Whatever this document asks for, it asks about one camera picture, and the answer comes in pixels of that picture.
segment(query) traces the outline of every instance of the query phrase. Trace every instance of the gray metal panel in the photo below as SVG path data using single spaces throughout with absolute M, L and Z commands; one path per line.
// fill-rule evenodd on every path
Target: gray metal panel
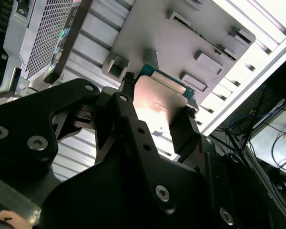
M 286 132 L 286 111 L 280 112 L 269 124 L 280 131 Z M 271 147 L 276 138 L 282 133 L 274 128 L 265 125 L 264 128 L 251 139 L 251 143 L 258 158 L 274 167 L 278 167 L 271 156 Z M 286 138 L 281 137 L 277 141 L 273 152 L 278 164 L 282 165 L 286 162 Z
M 155 50 L 161 71 L 177 80 L 185 71 L 207 85 L 203 92 L 196 91 L 194 95 L 197 104 L 201 104 L 254 40 L 251 32 L 210 0 L 205 1 L 198 11 L 184 0 L 139 0 L 134 4 L 102 70 L 108 74 L 112 57 L 117 54 L 129 61 L 127 71 L 138 74 L 145 64 L 144 52 Z M 227 48 L 236 60 L 219 51 L 220 48 L 214 44 Z M 215 72 L 210 71 L 210 63 L 214 65 Z M 119 75 L 108 75 L 122 80 Z

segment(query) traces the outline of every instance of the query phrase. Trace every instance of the metal plate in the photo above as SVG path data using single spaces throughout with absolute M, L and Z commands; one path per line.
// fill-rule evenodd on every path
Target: metal plate
M 286 111 L 279 112 L 277 117 L 268 124 L 280 131 L 286 132 Z M 276 138 L 282 133 L 274 128 L 265 125 L 264 128 L 251 139 L 251 143 L 258 158 L 274 167 L 278 167 L 271 156 L 271 147 Z M 286 162 L 286 138 L 281 137 L 278 139 L 273 154 L 278 164 L 282 165 Z
M 186 98 L 149 76 L 141 76 L 135 85 L 133 105 L 151 133 L 169 133 L 169 123 L 186 104 Z
M 254 36 L 210 0 L 205 1 L 199 11 L 184 0 L 136 1 L 111 52 L 130 61 L 128 71 L 139 73 L 144 64 L 144 52 L 149 49 L 155 50 L 161 71 L 178 80 L 182 73 L 186 72 L 207 85 L 208 88 L 205 91 L 196 92 L 194 96 L 200 104 L 235 62 L 223 54 L 216 53 L 214 46 L 195 32 L 174 20 L 169 20 L 169 12 L 172 11 L 178 12 L 188 20 L 191 28 L 207 40 L 233 52 L 236 60 L 239 60 L 250 45 L 242 45 L 229 35 L 233 27 L 246 31 L 253 40 Z M 210 72 L 208 66 L 203 66 L 195 60 L 199 52 L 223 67 L 219 74 Z M 110 61 L 108 57 L 103 70 Z

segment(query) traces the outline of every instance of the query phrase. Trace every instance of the black plastic part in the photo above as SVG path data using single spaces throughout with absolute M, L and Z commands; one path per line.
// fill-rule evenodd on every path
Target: black plastic part
M 87 90 L 86 85 L 94 90 Z M 90 82 L 76 79 L 1 105 L 0 126 L 5 127 L 9 134 L 0 140 L 0 175 L 21 175 L 33 179 L 44 175 L 58 150 L 53 117 L 81 104 L 94 102 L 99 93 L 99 89 Z M 58 125 L 65 125 L 64 120 Z M 36 151 L 28 147 L 28 139 L 36 135 L 46 138 L 46 149 Z
M 193 110 L 185 107 L 169 126 L 173 140 L 174 151 L 180 155 L 183 162 L 195 150 L 200 132 L 194 120 Z
M 57 74 L 56 72 L 52 72 L 50 75 L 48 75 L 45 79 L 45 83 L 50 83 L 53 84 L 59 79 L 60 75 Z
M 109 102 L 114 129 L 107 136 L 111 144 L 103 146 L 102 160 L 49 195 L 40 228 L 85 228 L 92 217 L 94 225 L 102 228 L 184 228 L 189 219 L 193 228 L 213 224 L 205 220 L 210 213 L 203 177 L 161 159 L 147 124 L 137 119 L 131 100 L 121 95 L 115 93 Z M 167 202 L 157 196 L 157 185 L 167 188 Z M 74 220 L 62 220 L 66 215 Z

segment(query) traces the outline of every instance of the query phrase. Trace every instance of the ventilated panel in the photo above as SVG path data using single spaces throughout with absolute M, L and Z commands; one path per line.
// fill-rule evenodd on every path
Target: ventilated panel
M 28 79 L 46 67 L 52 59 L 73 0 L 47 0 L 26 71 Z

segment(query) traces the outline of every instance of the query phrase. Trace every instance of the metal frame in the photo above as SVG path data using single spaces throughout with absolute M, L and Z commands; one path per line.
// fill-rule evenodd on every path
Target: metal frame
M 210 135 L 244 100 L 246 100 L 283 62 L 286 61 L 286 39 L 269 55 L 269 62 L 255 71 L 212 113 L 212 121 L 202 124 L 201 133 Z
M 0 125 L 5 128 L 0 127 L 0 133 L 4 129 L 5 134 L 0 134 L 0 179 L 10 187 L 1 181 L 0 187 L 9 195 L 14 193 L 18 202 L 2 195 L 0 202 L 31 224 L 39 220 L 41 229 L 70 225 L 84 228 L 91 224 L 91 215 L 94 223 L 104 227 L 134 226 L 138 222 L 140 226 L 185 227 L 190 218 L 190 225 L 198 228 L 238 228 L 238 221 L 246 224 L 248 217 L 236 210 L 240 206 L 237 200 L 233 202 L 231 190 L 237 194 L 239 187 L 231 179 L 235 176 L 243 182 L 243 176 L 246 187 L 241 191 L 254 192 L 255 198 L 261 198 L 259 207 L 271 207 L 271 217 L 266 214 L 250 218 L 250 223 L 256 220 L 257 224 L 273 228 L 284 224 L 286 228 L 286 204 L 278 193 L 268 198 L 264 187 L 271 193 L 274 190 L 270 182 L 261 185 L 254 178 L 251 167 L 256 162 L 248 162 L 242 154 L 241 160 L 219 156 L 214 143 L 199 134 L 192 109 L 185 107 L 170 123 L 182 164 L 161 158 L 147 124 L 137 118 L 132 104 L 133 82 L 124 85 L 121 92 L 113 89 L 100 93 L 92 83 L 77 79 L 1 105 Z M 54 96 L 55 103 L 46 103 Z M 11 112 L 20 107 L 24 110 Z M 33 115 L 24 117 L 22 113 L 28 110 Z M 49 168 L 57 154 L 57 141 L 78 133 L 82 127 L 96 131 L 98 163 L 52 191 L 57 184 L 51 182 Z M 34 140 L 28 145 L 32 136 Z M 267 180 L 265 174 L 259 178 Z M 43 197 L 36 199 L 43 188 Z M 42 204 L 40 218 L 39 208 L 14 189 Z M 24 203 L 28 207 L 17 210 Z M 73 217 L 61 220 L 68 214 Z

